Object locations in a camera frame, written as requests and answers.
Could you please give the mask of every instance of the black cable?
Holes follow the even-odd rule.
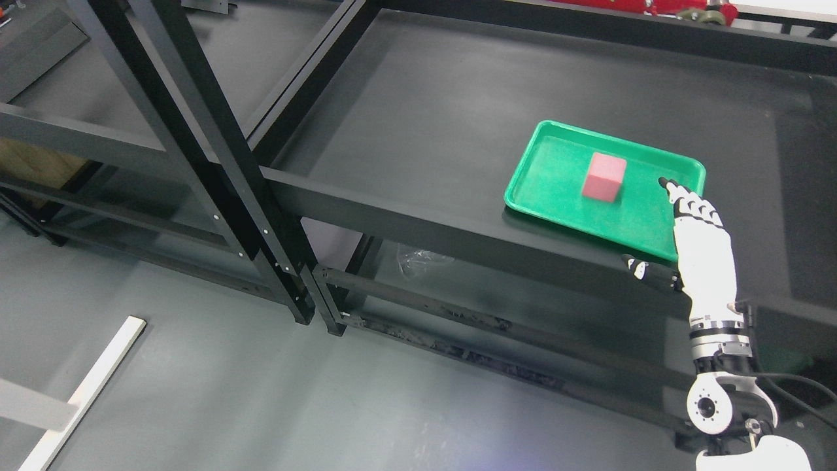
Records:
[[[742,373],[742,372],[738,372],[738,371],[731,371],[726,366],[724,366],[724,364],[721,362],[721,359],[719,358],[721,353],[723,353],[723,352],[718,350],[717,352],[715,352],[713,357],[715,359],[715,363],[722,370],[724,370],[726,373],[729,373],[730,375],[763,378],[765,380],[765,382],[767,382],[780,396],[784,397],[785,399],[787,399],[788,401],[793,403],[795,406],[797,406],[800,409],[806,411],[807,413],[811,414],[812,416],[817,417],[819,420],[825,422],[826,425],[833,428],[834,430],[837,430],[837,422],[831,421],[828,417],[824,416],[820,411],[814,409],[813,407],[809,406],[807,403],[805,403],[804,401],[802,401],[798,397],[794,396],[793,394],[791,394],[791,393],[787,392],[786,390],[784,390],[783,388],[779,387],[779,385],[777,385],[776,383],[773,382],[772,378],[777,378],[777,379],[778,378],[783,378],[783,379],[789,379],[789,380],[802,380],[802,382],[806,383],[806,384],[815,383],[818,388],[821,388],[821,389],[827,391],[828,394],[829,394],[829,397],[832,397],[832,396],[834,396],[834,392],[832,392],[829,388],[823,386],[822,384],[818,383],[817,381],[814,381],[814,380],[811,380],[810,378],[806,378],[804,376],[799,376],[799,375],[787,375],[787,374],[784,374],[784,373]]]

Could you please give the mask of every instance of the red block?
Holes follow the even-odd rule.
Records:
[[[590,162],[590,169],[587,171],[587,179],[584,180],[584,189],[581,194],[588,198],[613,203],[616,194],[619,193],[619,188],[622,187],[622,178],[624,178],[627,165],[628,162],[623,158],[593,153],[593,161]]]

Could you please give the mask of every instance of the green tray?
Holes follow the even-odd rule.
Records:
[[[594,152],[628,161],[613,203],[581,194]],[[706,169],[693,158],[543,121],[511,177],[505,200],[522,213],[676,261],[674,213],[657,183],[660,177],[702,194]]]

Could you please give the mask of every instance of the white strip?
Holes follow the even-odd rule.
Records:
[[[61,430],[77,410],[72,404],[0,378],[0,417],[46,430]]]
[[[26,461],[20,465],[19,471],[44,471],[52,463],[55,455],[64,446],[69,435],[75,430],[75,426],[79,424],[81,418],[110,379],[110,375],[119,366],[145,325],[146,321],[140,318],[128,317],[119,332],[105,348],[105,351],[93,364],[93,368],[90,368],[90,372],[81,381],[79,388],[70,397],[68,403],[77,406],[79,409],[73,415],[67,427],[58,432],[48,430],[35,445],[35,448],[32,449]]]

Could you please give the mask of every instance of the robotic arm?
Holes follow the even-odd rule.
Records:
[[[709,438],[697,471],[782,469],[810,471],[805,451],[773,435],[776,406],[751,376],[752,346],[736,305],[737,283],[730,236],[715,207],[674,180],[660,178],[674,206],[678,272],[625,256],[640,281],[682,291],[692,301],[691,353],[697,377],[686,398],[688,417]],[[731,455],[730,439],[748,439],[752,450]]]

